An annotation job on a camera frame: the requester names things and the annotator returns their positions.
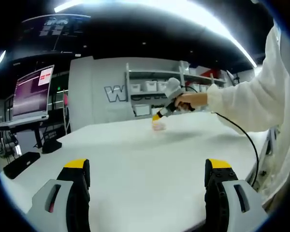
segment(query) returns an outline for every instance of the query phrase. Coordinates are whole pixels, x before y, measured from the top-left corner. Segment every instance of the black ceiling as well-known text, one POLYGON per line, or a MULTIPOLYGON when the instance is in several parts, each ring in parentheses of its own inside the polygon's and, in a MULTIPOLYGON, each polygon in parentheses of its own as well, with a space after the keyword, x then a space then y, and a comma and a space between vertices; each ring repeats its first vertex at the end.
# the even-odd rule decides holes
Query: black ceiling
MULTIPOLYGON (((6 18, 0 21, 0 51, 13 47, 17 28, 23 20, 53 14, 53 8, 63 2, 30 0, 9 3, 4 14, 6 18)), ((253 4, 250 0, 195 2, 219 18, 253 59, 262 63, 266 36, 273 26, 272 18, 262 5, 253 4)), ((230 41, 158 10, 109 3, 99 7, 75 6, 62 13, 91 16, 81 41, 86 46, 82 56, 92 55, 95 59, 154 57, 186 60, 192 66, 228 69, 234 73, 251 68, 230 41)), ((21 75, 51 63, 55 64, 56 72, 66 71, 72 58, 74 56, 71 55, 44 55, 6 64, 0 68, 0 98, 13 92, 15 80, 21 75)))

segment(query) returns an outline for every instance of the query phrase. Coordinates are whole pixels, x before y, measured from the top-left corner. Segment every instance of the monitor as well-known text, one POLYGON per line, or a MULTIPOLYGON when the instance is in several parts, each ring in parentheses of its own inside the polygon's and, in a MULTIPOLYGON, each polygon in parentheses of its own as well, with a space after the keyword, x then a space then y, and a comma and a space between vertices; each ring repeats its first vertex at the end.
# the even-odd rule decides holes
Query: monitor
POLYGON ((18 79, 13 102, 13 120, 47 114, 47 101, 54 66, 18 79))

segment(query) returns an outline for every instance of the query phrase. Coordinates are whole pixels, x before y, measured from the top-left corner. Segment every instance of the hand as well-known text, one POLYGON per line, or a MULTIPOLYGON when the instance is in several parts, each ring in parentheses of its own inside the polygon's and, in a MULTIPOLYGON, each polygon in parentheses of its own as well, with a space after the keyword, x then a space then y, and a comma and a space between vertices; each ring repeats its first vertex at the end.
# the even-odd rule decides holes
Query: hand
POLYGON ((175 100, 175 106, 181 110, 188 110, 189 104, 192 108, 207 105, 207 93, 186 93, 175 100))

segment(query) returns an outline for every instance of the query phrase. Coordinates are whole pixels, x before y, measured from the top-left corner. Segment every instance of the table surface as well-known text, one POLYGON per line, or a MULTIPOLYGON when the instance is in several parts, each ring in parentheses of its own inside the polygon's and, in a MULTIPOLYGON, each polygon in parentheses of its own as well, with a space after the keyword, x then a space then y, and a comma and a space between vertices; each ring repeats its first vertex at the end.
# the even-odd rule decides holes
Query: table surface
MULTIPOLYGON (((90 162, 89 223, 92 232, 182 232, 205 219, 204 166, 226 160, 239 179, 256 162, 249 140, 211 113, 81 128, 59 139, 62 148, 41 158, 16 179, 0 174, 16 204, 26 213, 32 196, 74 159, 90 162)), ((267 131, 249 133, 258 153, 267 131)))

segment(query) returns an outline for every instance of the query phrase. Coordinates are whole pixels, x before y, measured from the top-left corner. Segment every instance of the black cable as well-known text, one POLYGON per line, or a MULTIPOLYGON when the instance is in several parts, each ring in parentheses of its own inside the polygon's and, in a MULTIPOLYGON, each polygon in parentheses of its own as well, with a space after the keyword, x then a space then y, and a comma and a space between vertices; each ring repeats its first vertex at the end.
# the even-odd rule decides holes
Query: black cable
MULTIPOLYGON (((193 90, 197 93, 197 91, 196 91, 194 88, 190 87, 190 86, 181 86, 181 87, 191 88, 191 89, 193 89, 193 90)), ((232 122, 230 119, 226 118, 225 116, 222 116, 221 114, 219 114, 219 113, 217 113, 217 112, 214 112, 214 113, 217 114, 218 116, 224 118, 224 119, 227 120, 228 122, 232 123, 233 125, 235 125, 238 129, 240 129, 240 130, 244 133, 244 135, 246 135, 246 137, 247 137, 247 138, 249 139, 249 141, 251 142, 251 145, 253 146, 253 149, 254 149, 255 154, 256 154, 256 160, 257 160, 256 174, 255 174, 255 177, 254 177, 254 179, 253 179, 253 181, 252 181, 252 183, 251 183, 251 186, 253 187, 254 184, 255 184, 255 182, 256 182, 256 180, 257 180, 258 172, 259 172, 259 156, 258 156, 258 152, 257 152, 257 149, 256 149, 255 144, 253 143, 252 139, 251 139, 250 136, 246 133, 246 131, 244 131, 243 128, 241 128, 239 125, 237 125, 235 122, 232 122)))
POLYGON ((12 142, 15 144, 15 146, 17 146, 19 144, 18 139, 16 138, 15 135, 13 135, 10 131, 9 131, 9 136, 12 139, 12 142))
POLYGON ((8 136, 7 136, 7 134, 6 134, 6 131, 4 131, 4 132, 5 132, 6 142, 8 143, 8 146, 9 146, 10 150, 13 151, 13 149, 12 149, 12 147, 11 147, 11 144, 9 143, 8 136))

